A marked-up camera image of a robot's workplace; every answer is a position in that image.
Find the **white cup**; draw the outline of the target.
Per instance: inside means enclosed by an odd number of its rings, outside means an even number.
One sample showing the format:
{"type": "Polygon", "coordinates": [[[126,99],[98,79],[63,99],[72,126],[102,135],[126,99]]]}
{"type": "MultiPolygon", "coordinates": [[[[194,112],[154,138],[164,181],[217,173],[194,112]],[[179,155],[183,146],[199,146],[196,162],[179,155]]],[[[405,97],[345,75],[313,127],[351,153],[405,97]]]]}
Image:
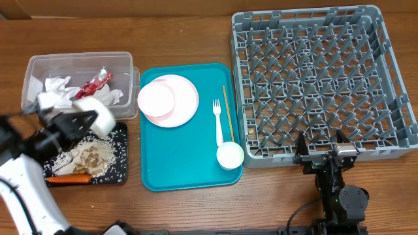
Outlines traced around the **white cup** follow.
{"type": "Polygon", "coordinates": [[[224,142],[216,151],[219,165],[225,170],[234,170],[244,162],[244,150],[235,142],[224,142]]]}

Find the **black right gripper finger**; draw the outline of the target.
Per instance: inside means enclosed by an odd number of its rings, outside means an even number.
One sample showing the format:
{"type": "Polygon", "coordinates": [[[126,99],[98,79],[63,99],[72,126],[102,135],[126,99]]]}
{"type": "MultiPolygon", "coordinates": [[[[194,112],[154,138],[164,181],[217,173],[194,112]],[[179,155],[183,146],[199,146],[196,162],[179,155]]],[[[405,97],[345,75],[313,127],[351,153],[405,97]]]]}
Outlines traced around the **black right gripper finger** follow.
{"type": "Polygon", "coordinates": [[[303,132],[299,132],[296,145],[297,150],[295,155],[309,155],[309,148],[306,144],[306,139],[303,132]]]}
{"type": "Polygon", "coordinates": [[[345,134],[340,129],[337,129],[336,130],[336,142],[345,144],[345,143],[350,143],[350,140],[345,136],[345,134]]]}

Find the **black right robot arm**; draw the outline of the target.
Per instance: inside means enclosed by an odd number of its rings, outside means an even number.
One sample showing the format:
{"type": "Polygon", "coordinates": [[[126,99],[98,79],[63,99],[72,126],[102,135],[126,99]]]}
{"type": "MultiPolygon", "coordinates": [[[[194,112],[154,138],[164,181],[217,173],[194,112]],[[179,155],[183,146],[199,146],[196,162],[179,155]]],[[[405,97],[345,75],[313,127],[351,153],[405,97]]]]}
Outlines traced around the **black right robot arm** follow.
{"type": "Polygon", "coordinates": [[[287,234],[368,234],[361,222],[365,220],[370,195],[361,187],[346,185],[343,179],[343,172],[354,167],[358,154],[355,144],[340,130],[336,131],[332,150],[320,155],[311,155],[304,133],[298,134],[293,163],[302,165],[304,174],[315,176],[319,198],[301,206],[290,216],[285,228],[287,234]],[[291,228],[291,221],[300,211],[319,201],[323,205],[323,219],[316,219],[308,227],[291,228]]]}

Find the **white bowl with peanuts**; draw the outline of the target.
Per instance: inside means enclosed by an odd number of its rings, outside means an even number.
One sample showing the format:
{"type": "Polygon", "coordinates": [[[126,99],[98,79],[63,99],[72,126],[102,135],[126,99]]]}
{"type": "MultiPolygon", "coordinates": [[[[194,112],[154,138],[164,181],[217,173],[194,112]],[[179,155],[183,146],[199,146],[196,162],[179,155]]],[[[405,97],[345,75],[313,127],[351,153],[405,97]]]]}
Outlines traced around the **white bowl with peanuts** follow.
{"type": "Polygon", "coordinates": [[[106,138],[116,125],[112,112],[99,100],[89,96],[72,103],[77,111],[95,111],[97,117],[90,129],[100,138],[106,138]]]}

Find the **orange carrot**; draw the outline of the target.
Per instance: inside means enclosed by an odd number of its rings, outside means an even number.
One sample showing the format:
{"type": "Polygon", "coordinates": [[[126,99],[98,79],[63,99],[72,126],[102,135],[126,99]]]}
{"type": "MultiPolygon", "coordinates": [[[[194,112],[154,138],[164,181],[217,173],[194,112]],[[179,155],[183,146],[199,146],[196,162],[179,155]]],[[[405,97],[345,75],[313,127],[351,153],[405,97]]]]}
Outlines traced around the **orange carrot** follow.
{"type": "Polygon", "coordinates": [[[66,176],[55,176],[46,179],[49,183],[54,184],[88,184],[91,180],[89,174],[71,174],[66,176]]]}

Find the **red snack wrapper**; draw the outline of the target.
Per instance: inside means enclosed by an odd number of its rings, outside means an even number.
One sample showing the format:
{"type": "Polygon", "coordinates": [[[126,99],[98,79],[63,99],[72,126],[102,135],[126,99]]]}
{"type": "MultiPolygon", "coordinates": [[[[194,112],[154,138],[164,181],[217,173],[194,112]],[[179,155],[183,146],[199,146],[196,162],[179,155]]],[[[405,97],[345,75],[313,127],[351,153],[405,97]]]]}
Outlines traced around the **red snack wrapper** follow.
{"type": "Polygon", "coordinates": [[[75,95],[77,99],[93,95],[98,89],[102,89],[114,75],[106,68],[102,68],[85,86],[75,95]]]}

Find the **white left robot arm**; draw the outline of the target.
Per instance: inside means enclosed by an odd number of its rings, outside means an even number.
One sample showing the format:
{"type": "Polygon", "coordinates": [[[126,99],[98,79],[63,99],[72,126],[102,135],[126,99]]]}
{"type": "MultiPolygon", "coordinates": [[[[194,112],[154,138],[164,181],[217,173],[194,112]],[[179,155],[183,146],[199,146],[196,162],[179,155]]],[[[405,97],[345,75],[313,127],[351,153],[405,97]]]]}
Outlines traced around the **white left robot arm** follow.
{"type": "Polygon", "coordinates": [[[1,197],[20,234],[83,234],[72,226],[47,188],[41,164],[78,143],[88,131],[111,132],[116,122],[107,108],[60,113],[48,118],[37,110],[42,127],[22,138],[9,115],[1,116],[1,197]]]}

